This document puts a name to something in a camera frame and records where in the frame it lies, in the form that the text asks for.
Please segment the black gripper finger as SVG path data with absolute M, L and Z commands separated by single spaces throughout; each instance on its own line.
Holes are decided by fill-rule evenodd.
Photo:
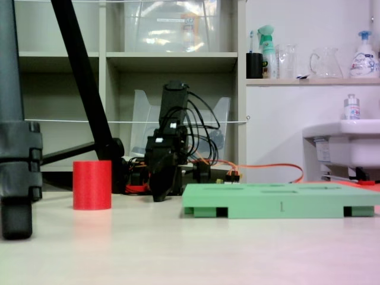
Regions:
M 171 191 L 175 175 L 173 153 L 154 153 L 150 160 L 150 190 L 154 202 L 162 202 Z

